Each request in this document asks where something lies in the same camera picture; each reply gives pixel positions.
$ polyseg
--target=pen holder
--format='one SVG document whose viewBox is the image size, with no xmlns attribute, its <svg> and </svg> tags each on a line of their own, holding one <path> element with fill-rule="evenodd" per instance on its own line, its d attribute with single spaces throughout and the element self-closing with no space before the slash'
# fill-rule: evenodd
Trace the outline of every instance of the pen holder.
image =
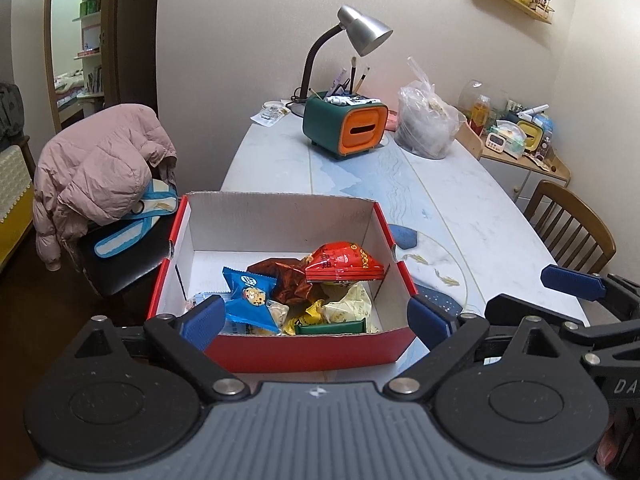
<svg viewBox="0 0 640 480">
<path fill-rule="evenodd" d="M 335 155 L 352 155 L 380 142 L 388 112 L 382 103 L 338 106 L 312 96 L 306 100 L 302 131 Z"/>
</svg>

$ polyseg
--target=gray gripper base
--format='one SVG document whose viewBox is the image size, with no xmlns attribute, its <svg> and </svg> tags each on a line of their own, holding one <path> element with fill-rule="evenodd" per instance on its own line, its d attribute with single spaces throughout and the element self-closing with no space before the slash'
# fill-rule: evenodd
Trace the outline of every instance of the gray gripper base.
<svg viewBox="0 0 640 480">
<path fill-rule="evenodd" d="M 491 428 L 487 428 L 490 438 Z M 382 397 L 373 383 L 265 383 L 220 404 L 179 450 L 127 471 L 89 473 L 44 463 L 30 480 L 602 480 L 581 462 L 524 472 L 480 462 L 444 439 L 422 407 Z"/>
</svg>

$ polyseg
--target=jacket sleeve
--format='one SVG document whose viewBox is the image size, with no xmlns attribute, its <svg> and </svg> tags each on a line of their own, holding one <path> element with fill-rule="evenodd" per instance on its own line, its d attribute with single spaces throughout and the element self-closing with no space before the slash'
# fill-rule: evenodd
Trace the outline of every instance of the jacket sleeve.
<svg viewBox="0 0 640 480">
<path fill-rule="evenodd" d="M 46 170 L 38 167 L 33 179 L 33 226 L 36 229 L 36 250 L 47 270 L 60 268 L 60 245 L 51 219 L 57 192 Z"/>
</svg>

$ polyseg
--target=dark floor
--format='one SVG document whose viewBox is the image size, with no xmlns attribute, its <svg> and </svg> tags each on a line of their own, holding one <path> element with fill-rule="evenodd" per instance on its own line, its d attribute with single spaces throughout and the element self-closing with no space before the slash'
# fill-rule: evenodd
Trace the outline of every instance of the dark floor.
<svg viewBox="0 0 640 480">
<path fill-rule="evenodd" d="M 0 308 L 0 478 L 14 480 L 38 464 L 22 425 L 26 397 L 85 322 L 112 309 L 70 263 L 46 270 L 33 231 L 0 274 Z"/>
</svg>

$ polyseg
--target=pink puffer jacket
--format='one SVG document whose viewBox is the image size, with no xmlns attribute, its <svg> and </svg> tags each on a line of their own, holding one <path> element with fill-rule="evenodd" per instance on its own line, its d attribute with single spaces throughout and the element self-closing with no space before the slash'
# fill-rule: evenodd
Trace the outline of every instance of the pink puffer jacket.
<svg viewBox="0 0 640 480">
<path fill-rule="evenodd" d="M 175 161 L 171 139 L 143 105 L 107 108 L 53 137 L 33 179 L 36 249 L 47 269 L 60 268 L 60 245 L 76 260 L 89 220 L 105 225 L 130 211 L 151 181 L 147 163 L 174 184 Z"/>
</svg>

